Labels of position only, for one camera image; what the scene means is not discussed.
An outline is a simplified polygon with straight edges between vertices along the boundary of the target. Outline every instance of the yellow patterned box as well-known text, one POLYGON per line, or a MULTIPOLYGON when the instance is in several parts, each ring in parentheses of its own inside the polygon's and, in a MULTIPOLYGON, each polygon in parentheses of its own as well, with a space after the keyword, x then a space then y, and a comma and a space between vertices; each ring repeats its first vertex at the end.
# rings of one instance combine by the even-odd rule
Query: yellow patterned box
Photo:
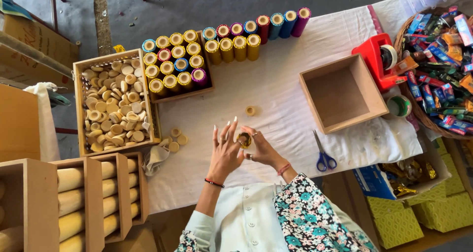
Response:
POLYGON ((401 201, 392 201, 374 197, 366 197, 371 213, 374 218, 380 218, 386 214, 393 213, 404 209, 401 201))
POLYGON ((420 193, 415 197, 405 200, 407 205, 414 206, 425 201, 446 201, 446 181, 434 186, 429 191, 420 193))
POLYGON ((424 236, 411 207, 384 215, 374 221, 379 232, 379 244, 385 249, 424 236))
POLYGON ((436 138, 434 141, 432 141, 432 143, 440 155, 448 153, 441 137, 436 138))
POLYGON ((473 225, 473 203, 467 192, 447 197, 447 201, 427 201, 412 206, 417 220, 443 233, 473 225))
POLYGON ((452 156, 450 156, 450 154, 444 154, 441 155, 441 157, 446 165, 448 172, 452 174, 452 177, 448 178, 445 183, 446 195, 449 196, 465 191, 462 180, 460 179, 455 164, 453 163, 452 156))

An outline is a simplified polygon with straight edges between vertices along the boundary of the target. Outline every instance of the hand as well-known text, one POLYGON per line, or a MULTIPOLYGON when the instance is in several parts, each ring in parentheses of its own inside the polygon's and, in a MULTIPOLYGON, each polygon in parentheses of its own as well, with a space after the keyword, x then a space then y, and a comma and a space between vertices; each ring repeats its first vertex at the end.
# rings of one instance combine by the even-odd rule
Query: hand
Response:
POLYGON ((235 116, 235 120, 232 124, 228 121, 226 127, 222 129, 220 138, 218 138, 219 129, 214 126, 213 130, 213 152, 210 160, 209 173, 207 179, 223 184, 227 176, 240 167, 244 160, 243 150, 240 150, 240 141, 246 141, 244 136, 240 137, 236 142, 233 141, 235 136, 235 130, 237 128, 238 121, 235 116))
POLYGON ((250 136, 253 138, 253 142, 256 145, 256 153, 252 154, 251 158, 250 154, 245 153, 245 159, 269 165, 275 170, 279 170, 282 166, 289 163, 287 159, 284 159, 281 155, 279 155, 279 153, 275 151, 275 149, 264 138, 261 131, 256 131, 250 127, 241 127, 241 130, 250 134, 250 136))

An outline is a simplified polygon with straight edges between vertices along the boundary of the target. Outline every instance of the scissors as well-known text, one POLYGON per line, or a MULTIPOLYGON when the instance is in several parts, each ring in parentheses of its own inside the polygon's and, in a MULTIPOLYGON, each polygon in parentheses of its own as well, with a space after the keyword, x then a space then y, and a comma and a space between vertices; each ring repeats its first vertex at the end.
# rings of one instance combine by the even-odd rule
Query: scissors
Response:
POLYGON ((313 130, 313 132, 314 136, 316 137, 317 145, 319 146, 319 160, 317 161, 317 169, 319 171, 326 171, 327 168, 330 170, 337 168, 337 161, 325 153, 322 144, 320 143, 319 137, 317 136, 317 132, 315 130, 313 130))

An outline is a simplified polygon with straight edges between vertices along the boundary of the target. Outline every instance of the red tape dispenser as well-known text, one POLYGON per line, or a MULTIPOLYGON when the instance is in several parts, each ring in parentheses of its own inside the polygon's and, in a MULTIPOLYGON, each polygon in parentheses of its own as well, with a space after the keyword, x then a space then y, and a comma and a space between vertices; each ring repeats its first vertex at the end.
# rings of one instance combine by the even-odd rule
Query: red tape dispenser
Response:
POLYGON ((397 76, 391 70, 397 63, 397 53, 387 33, 370 37, 352 50, 352 55, 357 53, 363 57, 381 93, 407 81, 406 76, 397 76))

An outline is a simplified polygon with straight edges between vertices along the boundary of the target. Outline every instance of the red thread bracelet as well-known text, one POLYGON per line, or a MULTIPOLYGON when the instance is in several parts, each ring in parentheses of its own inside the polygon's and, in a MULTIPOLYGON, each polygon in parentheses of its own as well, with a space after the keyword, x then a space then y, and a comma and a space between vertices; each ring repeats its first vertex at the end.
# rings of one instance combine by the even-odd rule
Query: red thread bracelet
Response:
POLYGON ((207 178, 204 178, 204 181, 207 182, 207 183, 210 183, 210 184, 212 184, 212 185, 216 185, 216 186, 220 186, 221 188, 225 188, 224 185, 218 184, 218 183, 216 183, 216 182, 214 182, 214 181, 211 181, 211 180, 209 180, 209 179, 207 179, 207 178))
POLYGON ((281 167, 281 169, 279 169, 278 171, 278 176, 281 176, 283 172, 285 172, 287 169, 289 169, 289 167, 291 166, 291 164, 286 164, 284 166, 281 167))

